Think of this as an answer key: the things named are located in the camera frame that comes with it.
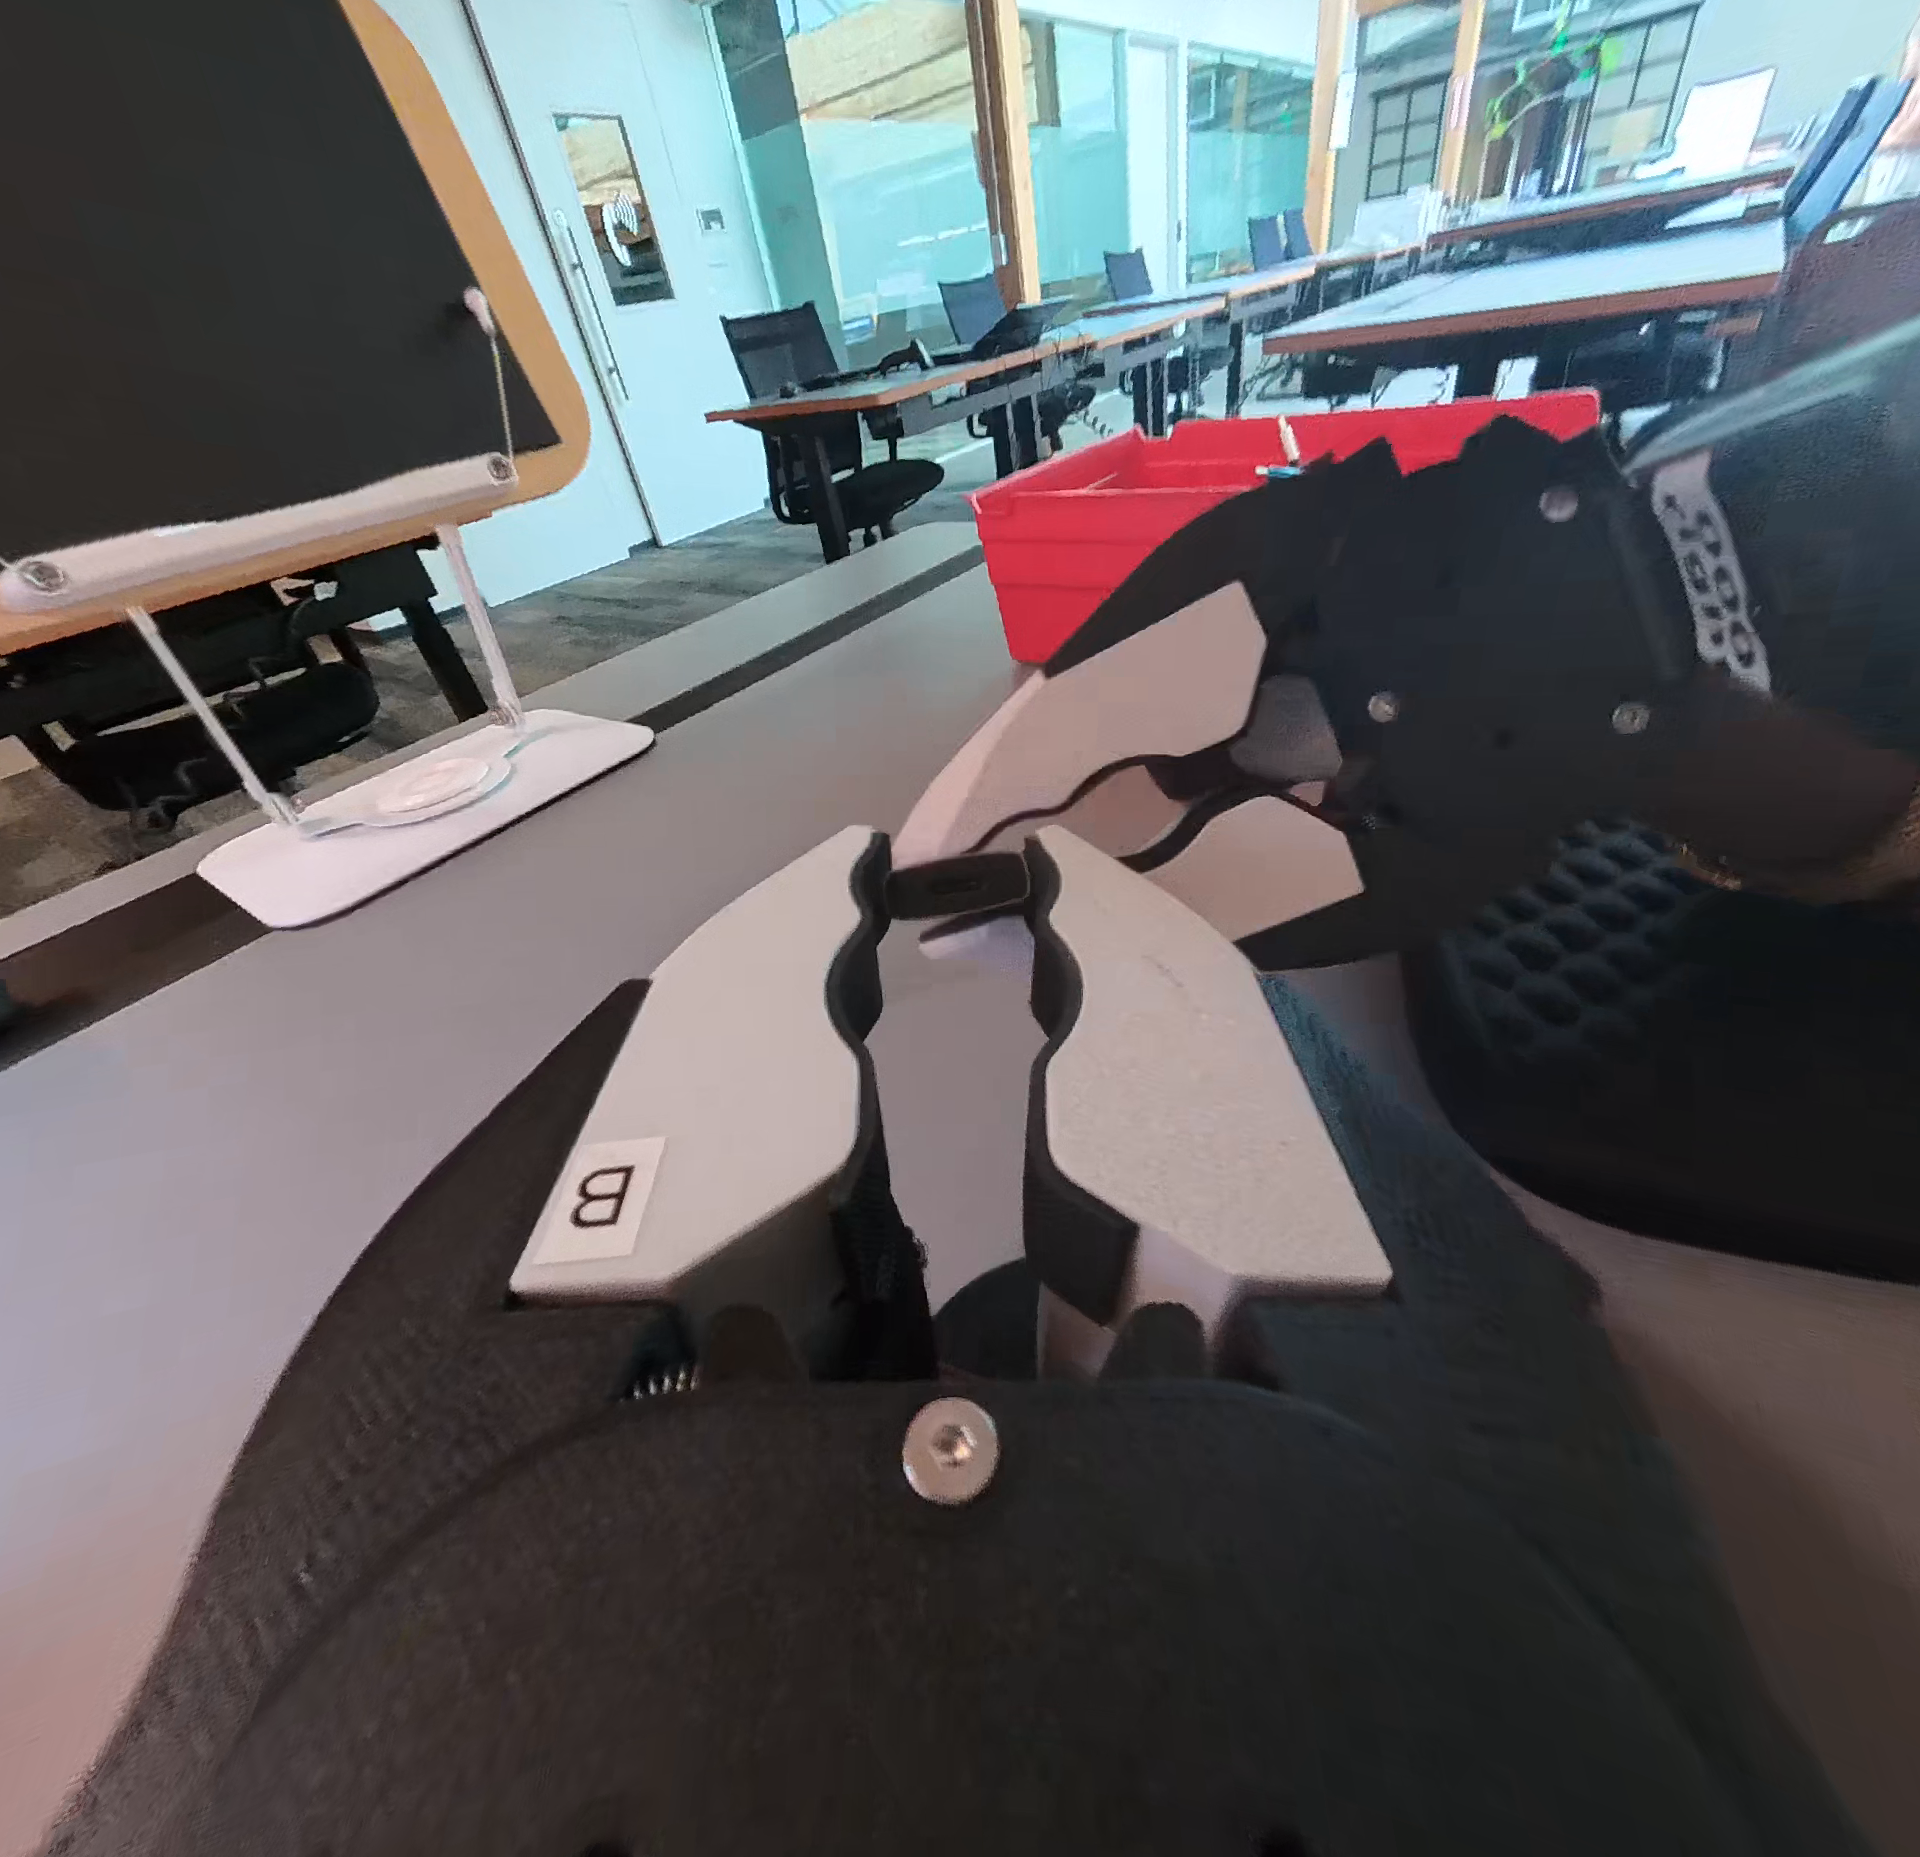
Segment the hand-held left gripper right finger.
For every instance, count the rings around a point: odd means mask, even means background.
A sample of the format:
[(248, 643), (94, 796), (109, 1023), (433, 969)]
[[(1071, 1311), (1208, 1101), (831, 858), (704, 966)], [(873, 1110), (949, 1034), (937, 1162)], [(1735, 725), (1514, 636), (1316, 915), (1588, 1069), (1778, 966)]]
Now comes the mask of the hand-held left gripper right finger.
[(1025, 867), (1044, 1368), (1102, 1374), (1149, 1310), (1181, 1310), (1214, 1365), (1251, 1304), (1385, 1299), (1390, 1255), (1247, 956), (1068, 830)]

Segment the red plastic bin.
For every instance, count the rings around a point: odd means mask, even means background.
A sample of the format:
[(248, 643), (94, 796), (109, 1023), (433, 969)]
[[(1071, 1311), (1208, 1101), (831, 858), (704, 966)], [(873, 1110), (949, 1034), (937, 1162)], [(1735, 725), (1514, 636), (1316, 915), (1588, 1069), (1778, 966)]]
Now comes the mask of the red plastic bin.
[(1255, 488), (1271, 469), (1348, 461), (1387, 444), (1413, 475), (1456, 461), (1500, 418), (1565, 444), (1603, 423), (1603, 397), (1583, 386), (1514, 401), (1184, 420), (1166, 437), (1130, 430), (1003, 476), (971, 495), (971, 512), (1005, 648), (1022, 664), (1052, 660), (1153, 549)]

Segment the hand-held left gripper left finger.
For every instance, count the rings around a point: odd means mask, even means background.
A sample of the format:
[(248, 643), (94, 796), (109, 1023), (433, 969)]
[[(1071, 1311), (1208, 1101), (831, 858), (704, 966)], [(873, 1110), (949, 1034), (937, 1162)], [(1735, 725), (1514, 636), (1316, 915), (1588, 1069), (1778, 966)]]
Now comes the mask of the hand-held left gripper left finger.
[(657, 966), (515, 1301), (663, 1304), (694, 1341), (758, 1310), (817, 1378), (933, 1372), (869, 1057), (889, 873), (885, 833), (841, 830)]

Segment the long wooden edged office desk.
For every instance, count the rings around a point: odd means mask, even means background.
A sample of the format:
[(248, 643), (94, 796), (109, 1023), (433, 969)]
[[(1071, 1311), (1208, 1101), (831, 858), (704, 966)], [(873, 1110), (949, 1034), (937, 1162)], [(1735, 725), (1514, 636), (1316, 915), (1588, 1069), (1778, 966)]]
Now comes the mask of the long wooden edged office desk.
[(828, 413), (858, 413), (869, 461), (886, 444), (980, 418), (995, 447), (998, 476), (1032, 469), (1044, 458), (1044, 403), (1068, 401), (1079, 384), (1098, 396), (1128, 386), (1136, 430), (1163, 437), (1172, 430), (1172, 361), (1190, 354), (1201, 332), (1226, 319), (1223, 289), (1102, 308), (1054, 323), (1017, 354), (937, 366), (927, 353), (902, 353), (889, 366), (853, 371), (853, 384), (775, 403), (709, 410), (711, 425), (738, 425), (758, 437), (767, 430), (802, 430)]

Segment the wide wooden edged office desk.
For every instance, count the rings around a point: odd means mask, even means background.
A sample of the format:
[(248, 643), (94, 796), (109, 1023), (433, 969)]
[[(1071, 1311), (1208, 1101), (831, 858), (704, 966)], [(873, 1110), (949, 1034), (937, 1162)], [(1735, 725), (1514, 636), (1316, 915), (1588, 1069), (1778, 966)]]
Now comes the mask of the wide wooden edged office desk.
[(1789, 261), (1778, 215), (1654, 241), (1478, 271), (1436, 271), (1285, 323), (1268, 359), (1352, 359), (1456, 369), (1456, 396), (1490, 397), (1500, 364), (1565, 354), (1585, 342), (1688, 312), (1764, 303)]

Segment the person's right hand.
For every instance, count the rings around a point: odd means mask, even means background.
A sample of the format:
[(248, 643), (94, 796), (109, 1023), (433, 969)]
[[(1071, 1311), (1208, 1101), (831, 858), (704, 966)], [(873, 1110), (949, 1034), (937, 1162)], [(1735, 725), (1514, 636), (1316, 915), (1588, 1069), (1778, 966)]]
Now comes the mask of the person's right hand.
[(1725, 672), (1656, 722), (1637, 819), (1708, 884), (1919, 915), (1919, 760)]

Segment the grey aluminium usb hub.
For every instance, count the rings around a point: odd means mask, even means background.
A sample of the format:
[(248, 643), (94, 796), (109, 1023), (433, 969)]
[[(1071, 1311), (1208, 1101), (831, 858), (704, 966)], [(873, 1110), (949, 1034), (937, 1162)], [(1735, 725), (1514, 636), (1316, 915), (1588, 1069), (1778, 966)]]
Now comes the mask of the grey aluminium usb hub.
[(970, 851), (895, 867), (889, 921), (917, 934), (927, 956), (1030, 956), (1032, 881), (1021, 851)]

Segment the black office chair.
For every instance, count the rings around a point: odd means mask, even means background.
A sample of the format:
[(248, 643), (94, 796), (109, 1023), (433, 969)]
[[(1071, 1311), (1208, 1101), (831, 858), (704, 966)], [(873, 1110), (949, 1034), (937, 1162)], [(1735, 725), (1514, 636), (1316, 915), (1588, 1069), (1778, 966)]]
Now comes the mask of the black office chair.
[(963, 281), (940, 281), (956, 347), (933, 354), (937, 366), (990, 361), (1032, 350), (1071, 302), (1037, 302), (1008, 308), (995, 273)]
[[(853, 376), (838, 369), (817, 303), (723, 319), (723, 329), (751, 403), (853, 384)], [(895, 536), (897, 516), (946, 484), (937, 461), (902, 458), (897, 441), (886, 444), (886, 458), (869, 461), (858, 413), (828, 413), (802, 430), (757, 432), (774, 516), (781, 525), (817, 529), (828, 563), (845, 560), (855, 536), (866, 549)]]

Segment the wooden desk with black legs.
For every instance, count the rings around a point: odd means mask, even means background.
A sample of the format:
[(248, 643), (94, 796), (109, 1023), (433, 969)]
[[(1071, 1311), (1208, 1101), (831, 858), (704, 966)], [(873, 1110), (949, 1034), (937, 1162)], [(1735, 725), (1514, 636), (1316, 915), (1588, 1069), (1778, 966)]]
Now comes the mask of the wooden desk with black legs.
[[(206, 697), (318, 664), (318, 643), (346, 650), (349, 628), (398, 613), (457, 718), (484, 691), (440, 621), (427, 542), (378, 549), (294, 579), (257, 583), (156, 610), (156, 628)], [(4, 655), (4, 739), (44, 726), (92, 736), (182, 708), (173, 680), (119, 617)]]

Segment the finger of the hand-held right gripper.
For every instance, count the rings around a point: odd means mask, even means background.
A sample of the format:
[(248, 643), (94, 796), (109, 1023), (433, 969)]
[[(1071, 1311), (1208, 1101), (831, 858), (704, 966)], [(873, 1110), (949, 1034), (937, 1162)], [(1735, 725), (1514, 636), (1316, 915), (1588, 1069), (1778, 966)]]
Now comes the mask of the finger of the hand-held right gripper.
[(1237, 739), (1268, 634), (1241, 583), (1061, 672), (1032, 672), (933, 779), (893, 839), (897, 860), (984, 851), (1014, 821), (1066, 812), (1116, 769)]
[(1369, 956), (1335, 908), (1360, 897), (1352, 844), (1326, 803), (1335, 779), (1237, 779), (1174, 796), (1133, 765), (1052, 823), (1142, 875), (1238, 942), (1264, 971), (1352, 966)]

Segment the black tablet with tan frame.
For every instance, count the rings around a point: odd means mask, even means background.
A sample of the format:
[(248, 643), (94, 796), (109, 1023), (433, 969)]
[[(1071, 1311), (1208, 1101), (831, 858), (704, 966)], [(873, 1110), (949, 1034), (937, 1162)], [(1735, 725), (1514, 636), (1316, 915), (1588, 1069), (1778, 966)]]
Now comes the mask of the black tablet with tan frame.
[(586, 406), (437, 90), (346, 0), (4, 0), (4, 556), (344, 501)]

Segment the white door with glass pane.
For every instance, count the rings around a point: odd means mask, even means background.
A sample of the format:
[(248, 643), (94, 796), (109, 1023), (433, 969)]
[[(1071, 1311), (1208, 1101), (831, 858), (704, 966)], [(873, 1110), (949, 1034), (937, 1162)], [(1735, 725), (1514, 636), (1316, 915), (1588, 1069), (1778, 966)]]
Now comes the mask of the white door with glass pane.
[(515, 120), (527, 184), (538, 197), (544, 235), (565, 292), (591, 380), (594, 461), (633, 512), (633, 542), (666, 542), (657, 501), (636, 448), (633, 380), (615, 332), (616, 302), (601, 249), (591, 191), (630, 177), (626, 96), (615, 56), (615, 11), (586, 0), (469, 0), (490, 34), (500, 90)]

